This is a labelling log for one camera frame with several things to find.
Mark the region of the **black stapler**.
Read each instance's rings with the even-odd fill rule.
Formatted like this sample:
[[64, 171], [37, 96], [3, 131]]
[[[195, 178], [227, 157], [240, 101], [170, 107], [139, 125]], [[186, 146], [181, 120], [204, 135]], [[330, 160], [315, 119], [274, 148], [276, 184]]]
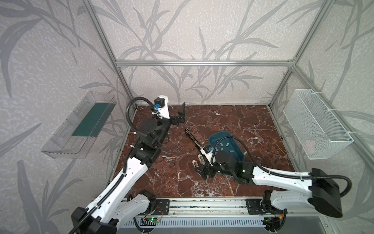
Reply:
[[205, 151], [205, 147], [203, 147], [199, 142], [198, 140], [193, 136], [193, 134], [189, 131], [189, 129], [185, 129], [185, 133], [186, 135], [193, 141], [193, 143], [195, 144], [196, 148], [200, 151], [200, 153], [202, 155], [204, 155], [206, 153]]

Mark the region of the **beige stapler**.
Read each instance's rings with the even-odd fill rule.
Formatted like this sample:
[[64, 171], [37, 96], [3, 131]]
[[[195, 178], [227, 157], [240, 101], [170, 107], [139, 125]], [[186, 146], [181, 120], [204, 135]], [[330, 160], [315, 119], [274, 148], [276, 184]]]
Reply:
[[198, 160], [193, 160], [192, 164], [193, 164], [196, 172], [201, 173], [201, 172], [203, 172], [203, 169], [204, 169], [206, 163], [205, 163], [204, 157], [201, 154], [199, 154], [198, 155]]

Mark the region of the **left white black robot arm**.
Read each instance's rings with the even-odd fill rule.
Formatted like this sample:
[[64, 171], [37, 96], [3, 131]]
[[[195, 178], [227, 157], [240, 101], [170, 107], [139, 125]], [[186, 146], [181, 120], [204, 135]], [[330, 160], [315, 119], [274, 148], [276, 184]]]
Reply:
[[[130, 109], [136, 101], [146, 102], [152, 117], [136, 128], [130, 117]], [[71, 215], [71, 234], [115, 234], [130, 219], [155, 209], [156, 196], [143, 191], [132, 200], [122, 204], [134, 184], [151, 168], [161, 153], [161, 146], [172, 125], [186, 121], [186, 105], [183, 103], [178, 116], [170, 116], [167, 96], [154, 101], [135, 97], [126, 108], [126, 120], [137, 134], [137, 141], [129, 151], [122, 170], [87, 207], [77, 207]]]

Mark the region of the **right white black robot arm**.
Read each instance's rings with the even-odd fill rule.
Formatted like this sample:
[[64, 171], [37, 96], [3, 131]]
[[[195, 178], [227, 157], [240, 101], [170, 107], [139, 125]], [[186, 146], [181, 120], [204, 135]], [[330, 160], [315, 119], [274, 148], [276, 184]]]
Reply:
[[289, 172], [266, 168], [248, 153], [250, 162], [239, 160], [235, 152], [223, 148], [223, 141], [233, 140], [231, 146], [238, 148], [243, 143], [234, 136], [225, 136], [203, 147], [200, 152], [204, 161], [199, 170], [202, 178], [213, 178], [216, 174], [233, 178], [237, 184], [274, 187], [265, 191], [262, 207], [267, 212], [284, 209], [315, 209], [317, 212], [335, 218], [343, 216], [341, 198], [346, 196], [352, 181], [344, 175], [327, 175], [323, 170], [313, 168], [311, 172]]

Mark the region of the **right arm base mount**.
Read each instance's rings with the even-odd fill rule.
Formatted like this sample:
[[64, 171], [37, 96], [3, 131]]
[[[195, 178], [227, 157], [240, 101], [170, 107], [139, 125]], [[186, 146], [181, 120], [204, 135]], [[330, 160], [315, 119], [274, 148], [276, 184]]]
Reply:
[[272, 205], [273, 190], [266, 190], [262, 198], [246, 199], [245, 204], [249, 215], [282, 215], [288, 214], [287, 209], [278, 209]]

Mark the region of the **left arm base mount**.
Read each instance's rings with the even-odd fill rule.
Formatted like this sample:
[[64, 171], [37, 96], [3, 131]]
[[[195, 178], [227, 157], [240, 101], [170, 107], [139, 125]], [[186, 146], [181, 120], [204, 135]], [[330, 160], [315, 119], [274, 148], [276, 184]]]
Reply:
[[139, 215], [168, 215], [170, 208], [169, 199], [154, 199], [150, 202], [145, 212]]

